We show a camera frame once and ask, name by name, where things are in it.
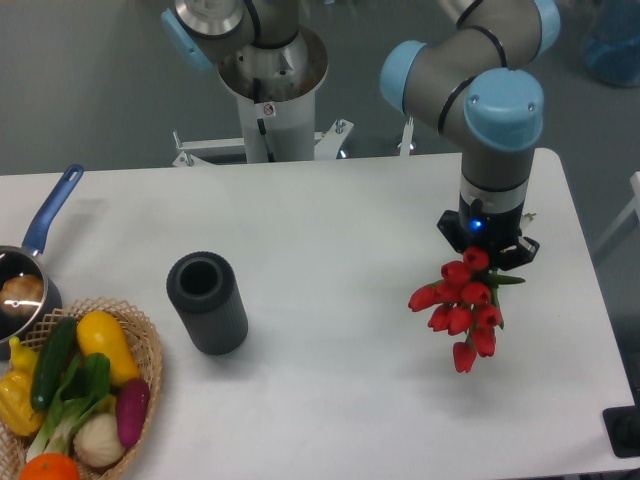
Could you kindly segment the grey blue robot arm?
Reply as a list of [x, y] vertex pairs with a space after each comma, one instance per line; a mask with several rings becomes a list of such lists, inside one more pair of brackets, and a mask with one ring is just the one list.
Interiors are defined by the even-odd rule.
[[[454, 36], [436, 47], [406, 41], [380, 73], [384, 99], [462, 152], [459, 206], [439, 230], [451, 247], [484, 248], [493, 269], [531, 262], [523, 235], [544, 94], [525, 66], [556, 40], [551, 1], [446, 1]], [[294, 1], [177, 1], [161, 16], [174, 48], [196, 70], [216, 68], [238, 102], [250, 162], [312, 160], [315, 92], [328, 69], [320, 38]]]

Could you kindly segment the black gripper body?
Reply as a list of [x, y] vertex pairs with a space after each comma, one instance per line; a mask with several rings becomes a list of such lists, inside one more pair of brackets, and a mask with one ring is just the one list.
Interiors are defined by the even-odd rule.
[[523, 208], [524, 203], [521, 202], [506, 212], [486, 213], [460, 197], [458, 214], [462, 239], [458, 241], [457, 252], [462, 253], [470, 246], [495, 252], [515, 247]]

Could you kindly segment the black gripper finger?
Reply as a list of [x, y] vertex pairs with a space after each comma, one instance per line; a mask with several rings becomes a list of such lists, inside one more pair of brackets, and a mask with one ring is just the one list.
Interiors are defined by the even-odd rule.
[[502, 266], [523, 266], [531, 263], [540, 248], [540, 244], [526, 236], [520, 236], [515, 245], [501, 251]]
[[464, 252], [468, 247], [468, 235], [460, 223], [457, 211], [445, 210], [437, 222], [440, 233], [455, 252]]

